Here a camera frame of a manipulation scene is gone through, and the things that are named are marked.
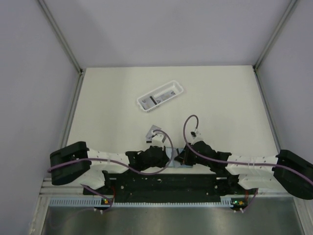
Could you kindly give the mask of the green card holder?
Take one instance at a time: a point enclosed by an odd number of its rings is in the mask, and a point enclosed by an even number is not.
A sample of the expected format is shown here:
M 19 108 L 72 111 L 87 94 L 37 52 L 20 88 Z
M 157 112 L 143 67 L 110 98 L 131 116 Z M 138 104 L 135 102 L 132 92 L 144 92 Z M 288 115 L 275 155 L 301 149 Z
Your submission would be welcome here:
M 180 161 L 175 160 L 175 158 L 184 151 L 183 148 L 175 148 L 174 149 L 174 158 L 170 161 L 167 168 L 192 168 L 190 165 L 183 164 Z M 168 159 L 171 159 L 172 149 L 170 147 L 165 148 L 165 153 Z

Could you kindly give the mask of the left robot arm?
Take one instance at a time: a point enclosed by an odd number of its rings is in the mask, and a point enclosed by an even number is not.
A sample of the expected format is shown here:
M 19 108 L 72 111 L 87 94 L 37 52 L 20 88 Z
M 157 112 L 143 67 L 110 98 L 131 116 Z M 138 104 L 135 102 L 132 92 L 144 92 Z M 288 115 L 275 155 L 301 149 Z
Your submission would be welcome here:
M 123 174 L 127 170 L 142 175 L 154 175 L 164 171 L 174 158 L 166 148 L 150 146 L 145 151 L 109 153 L 96 151 L 79 141 L 50 154 L 52 184 L 63 186 L 78 183 L 95 189 L 100 194 L 110 191 L 108 174 Z

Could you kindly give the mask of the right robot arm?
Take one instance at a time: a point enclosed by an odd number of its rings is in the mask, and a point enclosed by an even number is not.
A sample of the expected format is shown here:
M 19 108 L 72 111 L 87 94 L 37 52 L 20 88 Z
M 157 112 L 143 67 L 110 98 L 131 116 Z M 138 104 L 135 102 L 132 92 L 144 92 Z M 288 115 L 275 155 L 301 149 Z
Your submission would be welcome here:
M 294 197 L 313 198 L 313 165 L 289 150 L 269 157 L 244 157 L 213 150 L 204 141 L 187 144 L 175 157 L 183 165 L 203 165 L 220 176 L 227 176 L 232 193 L 244 189 L 285 190 Z

